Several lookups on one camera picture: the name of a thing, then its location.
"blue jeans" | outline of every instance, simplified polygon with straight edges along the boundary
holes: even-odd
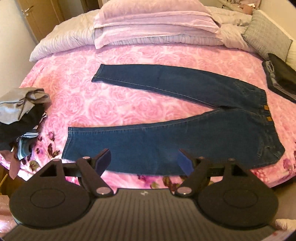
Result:
[[[216,109],[153,124],[69,127],[63,158],[95,156],[109,148],[110,171],[183,175],[177,164],[180,148],[213,162],[233,158],[249,169],[274,164],[285,151],[265,91],[246,82],[196,69],[137,64],[101,64],[92,79],[100,81],[204,103]]]

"dark folded garment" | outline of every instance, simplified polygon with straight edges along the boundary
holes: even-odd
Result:
[[[271,61],[262,62],[263,69],[266,74],[267,87],[272,92],[284,97],[285,99],[290,100],[293,103],[296,103],[296,95],[289,93],[287,90],[282,88],[276,81],[276,76],[274,72],[274,67]]]
[[[35,104],[19,121],[9,125],[0,122],[0,150],[11,150],[9,143],[15,141],[18,137],[31,131],[38,125],[43,113],[44,105]]]
[[[296,71],[273,53],[269,53],[268,56],[274,67],[277,83],[289,93],[296,95]]]

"wall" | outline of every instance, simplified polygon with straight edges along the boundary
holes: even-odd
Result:
[[[218,0],[200,0],[200,2],[205,6],[222,8],[222,3]]]
[[[36,46],[14,0],[0,0],[0,96],[20,86],[34,63]]]
[[[84,13],[80,0],[59,0],[59,5],[65,20]]]
[[[296,8],[288,0],[262,0],[259,7],[296,39]]]

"pink pillow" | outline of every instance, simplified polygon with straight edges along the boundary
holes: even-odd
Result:
[[[191,27],[169,24],[131,24],[96,28],[94,43],[96,49],[99,49],[112,42],[118,42],[127,39],[174,36],[178,34],[220,40],[217,34]]]
[[[207,8],[198,0],[112,0],[94,19],[94,27],[127,24],[172,24],[219,30]]]

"gray cushion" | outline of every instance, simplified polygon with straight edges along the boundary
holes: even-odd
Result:
[[[259,11],[253,11],[252,21],[242,37],[265,60],[269,60],[268,53],[273,53],[286,61],[293,42]]]

